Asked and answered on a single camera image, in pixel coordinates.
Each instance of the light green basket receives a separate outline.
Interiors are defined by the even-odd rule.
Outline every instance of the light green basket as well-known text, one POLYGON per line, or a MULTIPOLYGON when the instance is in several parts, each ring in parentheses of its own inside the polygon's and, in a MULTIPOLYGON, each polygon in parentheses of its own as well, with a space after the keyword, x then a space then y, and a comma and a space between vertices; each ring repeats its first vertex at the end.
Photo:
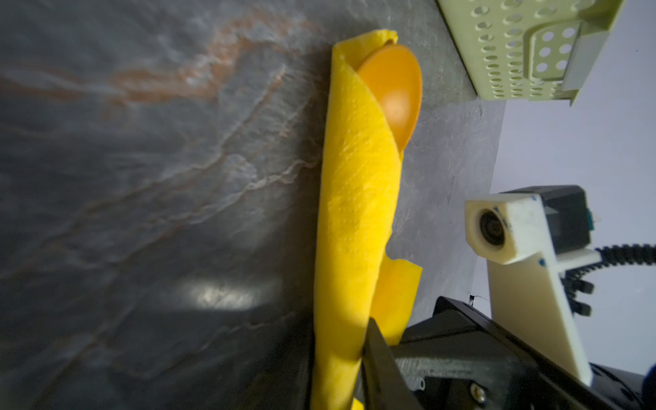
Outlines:
POLYGON ((623 0, 438 0, 483 100, 574 101, 623 0))

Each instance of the basket hole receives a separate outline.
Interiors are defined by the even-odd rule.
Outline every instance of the basket hole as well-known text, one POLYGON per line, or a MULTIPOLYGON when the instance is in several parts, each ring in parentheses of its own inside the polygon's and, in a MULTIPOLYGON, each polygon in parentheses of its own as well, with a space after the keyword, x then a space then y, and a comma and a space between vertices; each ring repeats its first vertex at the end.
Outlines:
POLYGON ((573 29, 572 27, 566 28, 563 31, 563 37, 565 37, 566 39, 569 39, 570 37, 574 36, 575 34, 576 34, 576 29, 573 29))
POLYGON ((510 30, 506 31, 505 36, 506 37, 515 37, 519 34, 522 34, 522 29, 521 28, 511 28, 510 30))
POLYGON ((572 5, 572 11, 581 11, 585 10, 588 7, 592 7, 594 0, 579 0, 572 5))
POLYGON ((501 3, 501 7, 504 9, 514 9, 515 7, 522 4, 522 0, 506 0, 501 3))
POLYGON ((503 19, 504 24, 515 24, 522 20, 521 14, 511 14, 510 16, 503 19))
POLYGON ((489 7, 478 6, 474 10, 472 10, 472 16, 474 17, 485 16, 489 11, 490 11, 489 7))
POLYGON ((543 7, 537 12, 535 12, 535 16, 537 18, 544 18, 544 17, 549 17, 553 16, 557 11, 557 8, 554 6, 549 6, 549 7, 543 7))

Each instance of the black cable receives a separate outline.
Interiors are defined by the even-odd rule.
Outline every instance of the black cable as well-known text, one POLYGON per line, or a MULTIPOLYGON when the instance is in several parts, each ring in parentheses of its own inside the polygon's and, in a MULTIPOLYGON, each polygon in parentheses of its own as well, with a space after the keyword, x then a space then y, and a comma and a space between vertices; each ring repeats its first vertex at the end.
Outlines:
POLYGON ((591 313, 589 305, 575 300, 577 291, 592 292, 592 284, 581 280, 584 275, 609 266, 656 264, 656 245, 613 245, 596 248, 595 251, 602 256, 601 262, 570 269, 565 272, 565 278, 562 280, 571 311, 582 316, 589 316, 591 313))

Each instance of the white wall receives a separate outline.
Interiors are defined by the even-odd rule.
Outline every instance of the white wall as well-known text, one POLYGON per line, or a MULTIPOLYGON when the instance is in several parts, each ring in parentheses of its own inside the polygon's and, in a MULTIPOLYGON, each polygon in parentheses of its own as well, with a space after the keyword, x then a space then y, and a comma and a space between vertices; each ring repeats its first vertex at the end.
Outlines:
MULTIPOLYGON (((509 101, 491 192, 578 184, 601 217, 595 247, 656 243, 656 1, 626 0, 576 104, 509 101)), ((479 260, 473 295, 489 299, 479 260)), ((577 316, 588 359, 646 373, 656 363, 656 267, 608 268, 577 316)), ((488 303, 476 308, 489 314, 488 303)))

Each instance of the gray marble surface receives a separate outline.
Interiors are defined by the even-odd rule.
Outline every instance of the gray marble surface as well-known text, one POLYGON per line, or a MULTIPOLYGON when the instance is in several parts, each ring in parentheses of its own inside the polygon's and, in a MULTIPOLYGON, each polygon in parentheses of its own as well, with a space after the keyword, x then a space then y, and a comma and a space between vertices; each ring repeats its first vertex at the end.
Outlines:
POLYGON ((469 290, 504 111, 433 1, 3 3, 0 407, 303 394, 330 50, 375 28, 424 76, 388 247, 424 267, 418 321, 469 290))

